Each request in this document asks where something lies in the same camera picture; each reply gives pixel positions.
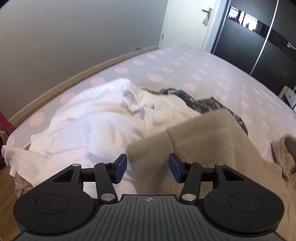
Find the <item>white door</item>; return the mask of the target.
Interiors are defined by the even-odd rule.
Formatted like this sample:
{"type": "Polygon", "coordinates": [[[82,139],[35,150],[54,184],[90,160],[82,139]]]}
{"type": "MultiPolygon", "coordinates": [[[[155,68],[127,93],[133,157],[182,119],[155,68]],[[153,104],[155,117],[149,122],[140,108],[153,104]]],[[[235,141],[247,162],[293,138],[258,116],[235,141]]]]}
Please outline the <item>white door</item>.
{"type": "Polygon", "coordinates": [[[160,48],[190,44],[206,49],[222,1],[168,1],[160,48]]]}

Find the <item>white bedside table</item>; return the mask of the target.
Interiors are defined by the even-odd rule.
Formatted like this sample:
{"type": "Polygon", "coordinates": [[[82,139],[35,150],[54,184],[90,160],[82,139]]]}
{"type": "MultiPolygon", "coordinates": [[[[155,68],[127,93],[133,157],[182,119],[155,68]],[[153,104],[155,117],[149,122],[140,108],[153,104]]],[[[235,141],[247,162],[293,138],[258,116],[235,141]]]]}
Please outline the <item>white bedside table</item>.
{"type": "Polygon", "coordinates": [[[284,86],[279,94],[279,98],[284,101],[290,108],[295,108],[296,96],[295,92],[288,86],[284,86]]]}

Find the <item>beige fleece garment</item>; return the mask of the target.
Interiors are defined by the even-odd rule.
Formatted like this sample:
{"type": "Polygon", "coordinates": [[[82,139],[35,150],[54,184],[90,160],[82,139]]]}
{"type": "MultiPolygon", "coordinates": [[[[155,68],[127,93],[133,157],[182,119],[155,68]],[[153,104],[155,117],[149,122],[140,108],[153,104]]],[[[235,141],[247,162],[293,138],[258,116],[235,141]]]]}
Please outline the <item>beige fleece garment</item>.
{"type": "Polygon", "coordinates": [[[295,137],[272,142],[274,162],[262,158],[252,141],[226,110],[216,110],[128,146],[126,153],[138,194],[179,195],[168,158],[212,168],[224,163],[278,195],[285,206],[277,233],[295,240],[295,137]]]}

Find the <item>dark patterned garment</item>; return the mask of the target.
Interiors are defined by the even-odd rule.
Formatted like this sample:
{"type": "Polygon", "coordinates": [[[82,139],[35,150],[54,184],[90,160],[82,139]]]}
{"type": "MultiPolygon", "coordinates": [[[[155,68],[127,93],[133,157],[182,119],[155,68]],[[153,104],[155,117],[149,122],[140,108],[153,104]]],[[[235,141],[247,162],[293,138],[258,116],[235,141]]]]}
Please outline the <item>dark patterned garment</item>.
{"type": "Polygon", "coordinates": [[[233,115],[233,117],[239,123],[240,127],[248,135],[248,129],[244,121],[242,120],[242,118],[237,114],[235,114],[234,112],[232,112],[227,107],[225,107],[222,103],[220,103],[214,97],[196,100],[196,99],[193,99],[193,97],[191,97],[188,93],[184,92],[184,90],[177,90],[174,88],[161,89],[160,91],[153,91],[145,88],[143,88],[142,90],[146,90],[149,93],[152,93],[155,95],[175,95],[179,97],[181,100],[183,100],[188,107],[190,107],[191,109],[201,114],[205,114],[205,113],[212,112],[219,109],[226,109],[233,115]]]}

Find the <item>polka dot bed sheet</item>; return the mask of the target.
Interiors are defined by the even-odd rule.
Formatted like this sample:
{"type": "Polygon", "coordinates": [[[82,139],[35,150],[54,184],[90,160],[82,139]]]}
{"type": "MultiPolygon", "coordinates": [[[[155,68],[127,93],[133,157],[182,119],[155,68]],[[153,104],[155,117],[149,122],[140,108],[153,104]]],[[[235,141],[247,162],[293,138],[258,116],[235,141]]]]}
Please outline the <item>polka dot bed sheet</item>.
{"type": "Polygon", "coordinates": [[[8,145],[25,148],[32,135],[49,125],[60,106],[83,90],[117,78],[149,90],[182,89],[194,99],[214,97],[242,118],[250,139],[266,159],[272,141],[295,134],[295,112],[268,88],[213,54],[176,44],[132,57],[66,90],[16,127],[8,145]]]}

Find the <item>dark sliding wardrobe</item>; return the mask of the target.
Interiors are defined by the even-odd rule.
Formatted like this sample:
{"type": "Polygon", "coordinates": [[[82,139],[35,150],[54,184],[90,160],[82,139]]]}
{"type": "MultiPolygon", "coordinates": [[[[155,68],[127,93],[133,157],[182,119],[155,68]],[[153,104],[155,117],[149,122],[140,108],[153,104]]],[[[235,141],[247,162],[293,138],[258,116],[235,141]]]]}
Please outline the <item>dark sliding wardrobe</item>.
{"type": "Polygon", "coordinates": [[[212,53],[278,95],[295,88],[295,1],[226,1],[212,53]]]}

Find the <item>red cloth item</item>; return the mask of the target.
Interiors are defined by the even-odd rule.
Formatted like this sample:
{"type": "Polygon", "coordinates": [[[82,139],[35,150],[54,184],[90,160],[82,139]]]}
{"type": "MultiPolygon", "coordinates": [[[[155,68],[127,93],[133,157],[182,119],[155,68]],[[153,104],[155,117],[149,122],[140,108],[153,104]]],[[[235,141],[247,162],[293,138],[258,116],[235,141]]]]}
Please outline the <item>red cloth item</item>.
{"type": "Polygon", "coordinates": [[[1,131],[1,149],[8,141],[9,136],[14,132],[16,127],[12,125],[3,113],[0,114],[0,131],[1,131]]]}

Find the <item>wooden bed frame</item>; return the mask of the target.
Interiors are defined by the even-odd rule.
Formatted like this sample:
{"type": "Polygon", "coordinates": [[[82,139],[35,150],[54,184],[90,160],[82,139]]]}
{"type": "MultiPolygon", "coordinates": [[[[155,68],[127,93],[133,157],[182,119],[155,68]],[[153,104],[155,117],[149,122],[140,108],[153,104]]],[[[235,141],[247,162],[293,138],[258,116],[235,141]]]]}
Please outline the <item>wooden bed frame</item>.
{"type": "Polygon", "coordinates": [[[93,66],[92,68],[89,68],[67,80],[60,83],[59,85],[53,87],[52,89],[48,90],[44,94],[42,94],[40,97],[29,103],[27,106],[25,106],[23,109],[21,109],[18,113],[16,113],[13,117],[9,119],[9,122],[12,123],[15,127],[20,126],[25,120],[27,120],[31,115],[33,115],[37,110],[45,106],[48,102],[52,101],[54,98],[59,96],[60,94],[64,93],[66,90],[70,89],[71,87],[74,87],[75,85],[79,84],[83,80],[111,67],[118,63],[121,63],[125,60],[128,60],[132,57],[138,56],[140,54],[144,54],[146,52],[150,52],[153,50],[159,49],[158,45],[153,45],[150,47],[146,47],[140,50],[136,50],[118,57],[115,57],[113,59],[110,59],[108,61],[105,61],[103,63],[100,63],[98,65],[93,66]]]}

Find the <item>white shirt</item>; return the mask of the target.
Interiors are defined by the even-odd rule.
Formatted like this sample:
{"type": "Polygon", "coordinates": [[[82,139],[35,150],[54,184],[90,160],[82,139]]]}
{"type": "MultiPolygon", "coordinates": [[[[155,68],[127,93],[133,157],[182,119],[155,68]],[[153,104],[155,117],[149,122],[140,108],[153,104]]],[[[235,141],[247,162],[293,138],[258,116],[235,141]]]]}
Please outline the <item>white shirt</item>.
{"type": "Polygon", "coordinates": [[[129,144],[198,116],[175,95],[155,95],[121,78],[60,107],[28,150],[4,146],[2,154],[10,175],[37,186],[71,164],[113,162],[129,144]]]}

